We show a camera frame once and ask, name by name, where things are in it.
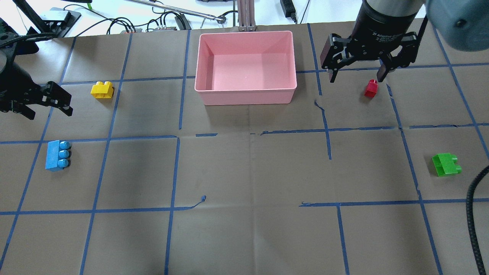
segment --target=toy block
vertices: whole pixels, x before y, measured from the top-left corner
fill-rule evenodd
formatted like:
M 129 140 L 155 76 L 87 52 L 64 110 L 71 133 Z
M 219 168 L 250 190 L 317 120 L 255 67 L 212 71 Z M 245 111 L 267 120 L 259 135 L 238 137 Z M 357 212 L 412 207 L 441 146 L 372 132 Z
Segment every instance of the toy block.
M 114 95 L 114 87 L 112 82 L 106 81 L 103 83 L 98 81 L 97 84 L 92 86 L 90 94 L 95 98 L 112 98 Z
M 71 143 L 68 141 L 50 141 L 47 143 L 46 170 L 56 172 L 69 166 L 68 158 Z
M 369 98 L 374 98 L 374 96 L 377 94 L 377 89 L 378 89 L 377 80 L 371 79 L 367 84 L 367 88 L 365 89 L 364 95 Z
M 431 159 L 435 165 L 438 177 L 460 174 L 462 172 L 460 165 L 456 165 L 458 160 L 456 155 L 443 153 L 437 154 Z

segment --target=black cable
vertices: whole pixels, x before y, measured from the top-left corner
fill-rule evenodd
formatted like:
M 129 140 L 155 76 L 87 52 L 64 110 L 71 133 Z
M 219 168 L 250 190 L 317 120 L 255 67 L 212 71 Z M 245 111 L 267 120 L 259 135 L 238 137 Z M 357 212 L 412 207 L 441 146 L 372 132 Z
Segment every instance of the black cable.
M 184 30 L 186 30 L 187 28 L 185 27 L 185 22 L 180 17 L 180 14 L 178 14 L 176 12 L 173 12 L 173 11 L 166 12 L 165 16 L 163 16 L 163 26 L 166 27 L 166 21 L 165 21 L 165 19 L 166 19 L 166 16 L 169 15 L 170 13 L 173 13 L 180 20 L 180 22 L 182 22 L 182 27 L 183 27 Z
M 311 2 L 311 0 L 307 1 L 306 8 L 304 9 L 304 13 L 302 14 L 302 19 L 301 19 L 301 22 L 299 24 L 302 24 L 302 20 L 304 20 L 304 16 L 306 15 L 306 11 L 307 11 L 307 8 L 309 7 L 310 2 Z
M 149 32 L 151 22 L 155 22 L 155 23 L 156 23 L 156 25 L 157 25 L 157 26 L 158 26 L 158 28 L 159 28 L 158 21 L 156 21 L 155 19 L 151 19 L 151 20 L 148 22 L 148 25 L 146 26 L 146 32 Z
M 70 6 L 78 6 L 78 7 L 81 7 L 81 8 L 83 8 L 83 9 L 85 9 L 85 10 L 87 10 L 87 11 L 91 12 L 91 13 L 94 13 L 94 14 L 96 14 L 96 15 L 98 15 L 98 16 L 100 16 L 100 17 L 102 17 L 102 18 L 105 18 L 105 19 L 108 19 L 108 20 L 115 20 L 114 18 L 108 18 L 108 17 L 106 17 L 106 16 L 104 16 L 104 15 L 102 15 L 102 14 L 100 14 L 100 13 L 98 13 L 98 12 L 94 11 L 94 10 L 91 10 L 91 9 L 89 9 L 89 8 L 86 8 L 86 7 L 84 7 L 84 6 L 82 6 L 82 5 L 78 5 L 78 4 L 70 4 L 70 5 L 67 5 L 67 6 L 65 6 L 65 7 L 63 8 L 63 10 L 65 10 L 67 7 L 70 7 Z M 123 25 L 123 26 L 125 26 L 124 24 L 126 24 L 128 27 L 132 28 L 132 29 L 134 30 L 134 32 L 136 32 L 136 28 L 135 28 L 136 26 L 134 26 L 134 24 L 131 22 L 131 20 L 129 20 L 129 19 L 125 18 L 125 17 L 119 17 L 119 18 L 126 19 L 128 22 L 124 22 L 124 21 L 122 21 L 122 20 L 119 20 L 120 22 L 123 22 L 123 23 L 119 23 L 119 22 L 117 22 L 116 24 Z
M 110 24 L 109 28 L 107 29 L 106 34 L 110 34 L 110 33 L 111 33 L 112 26 L 113 26 L 114 24 L 116 24 L 118 21 L 121 21 L 121 22 L 126 23 L 125 21 L 120 20 L 120 18 L 123 18 L 123 17 L 114 18 L 114 19 L 112 20 L 112 23 Z M 126 28 L 126 32 L 132 32 L 132 31 L 133 31 L 133 29 L 131 29 L 131 26 L 129 26 L 129 25 L 124 25 L 124 27 Z
M 91 28 L 95 27 L 96 25 L 98 25 L 98 24 L 100 24 L 100 23 L 102 23 L 102 22 L 105 22 L 105 21 L 107 21 L 107 20 L 110 20 L 110 19 L 103 19 L 103 20 L 101 20 L 101 21 L 99 21 L 99 22 L 97 22 L 97 23 L 95 23 L 95 24 L 91 25 L 90 27 L 86 28 L 84 31 L 82 31 L 82 32 L 80 32 L 79 34 L 75 35 L 75 37 L 78 37 L 78 36 L 82 35 L 84 32 L 88 31 L 89 29 L 91 29 Z
M 475 233 L 473 202 L 474 202 L 475 188 L 488 173 L 489 173 L 489 166 L 484 168 L 479 173 L 479 175 L 475 177 L 474 181 L 472 181 L 472 183 L 468 187 L 467 201 L 466 201 L 468 235 L 470 237 L 470 244 L 472 245 L 472 251 L 474 252 L 475 263 L 477 264 L 477 270 L 479 271 L 479 275 L 486 275 L 486 269 L 484 268 L 484 262 L 482 261 L 481 250 L 479 249 L 479 242 L 477 241 L 477 234 Z
M 221 14 L 221 16 L 226 16 L 230 13 L 237 13 L 238 11 L 237 10 L 230 10 L 230 11 L 226 11 L 225 13 Z
M 424 35 L 424 30 L 426 29 L 426 25 L 428 25 L 428 17 L 425 16 L 423 18 L 423 22 L 421 23 L 420 31 L 418 32 L 418 43 L 421 44 L 421 39 Z
M 16 37 L 16 38 L 11 39 L 9 41 L 6 41 L 6 42 L 0 44 L 0 48 L 4 48 L 4 47 L 6 47 L 8 45 L 11 45 L 13 43 L 17 43 L 17 42 L 20 42 L 20 41 L 29 40 L 29 41 L 37 42 L 37 41 L 50 40 L 50 39 L 53 39 L 55 37 L 56 37 L 56 34 L 54 34 L 52 32 L 42 32 L 42 33 L 28 34 L 28 35 L 19 36 L 19 37 Z
M 158 3 L 162 4 L 162 5 L 164 5 L 164 4 L 163 4 L 163 2 L 161 2 L 161 1 L 156 1 L 156 0 L 150 0 L 150 1 L 151 1 L 151 2 L 158 2 Z M 152 11 L 153 13 L 156 13 L 156 14 L 162 14 L 162 13 L 165 13 L 165 12 L 166 12 L 166 9 L 163 9 L 163 12 L 156 12 L 156 11 L 155 11 L 155 7 L 151 7 L 151 11 Z

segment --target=yellow lego brick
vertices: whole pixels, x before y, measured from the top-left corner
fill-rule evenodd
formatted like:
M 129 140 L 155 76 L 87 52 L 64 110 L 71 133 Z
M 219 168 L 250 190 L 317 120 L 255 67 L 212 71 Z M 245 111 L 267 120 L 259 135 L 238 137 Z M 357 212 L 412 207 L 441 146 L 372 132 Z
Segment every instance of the yellow lego brick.
M 95 98 L 112 98 L 114 95 L 114 87 L 112 82 L 106 81 L 105 83 L 98 81 L 97 84 L 92 86 L 90 92 Z

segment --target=blue lego brick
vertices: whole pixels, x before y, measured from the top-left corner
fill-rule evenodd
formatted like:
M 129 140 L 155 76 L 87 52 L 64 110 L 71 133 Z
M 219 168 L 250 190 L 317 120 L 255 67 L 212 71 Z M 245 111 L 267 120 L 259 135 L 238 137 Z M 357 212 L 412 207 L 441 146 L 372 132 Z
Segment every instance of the blue lego brick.
M 68 141 L 54 140 L 47 143 L 46 170 L 56 172 L 69 165 L 69 151 L 71 144 Z

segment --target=red lego brick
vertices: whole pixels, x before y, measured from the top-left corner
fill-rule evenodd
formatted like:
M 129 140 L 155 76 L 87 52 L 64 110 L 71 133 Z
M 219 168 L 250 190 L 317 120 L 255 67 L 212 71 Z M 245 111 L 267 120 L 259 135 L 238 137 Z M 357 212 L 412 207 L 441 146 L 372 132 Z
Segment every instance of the red lego brick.
M 364 95 L 369 98 L 374 98 L 374 96 L 377 94 L 377 89 L 378 89 L 377 80 L 371 79 L 367 84 L 367 88 L 365 89 Z

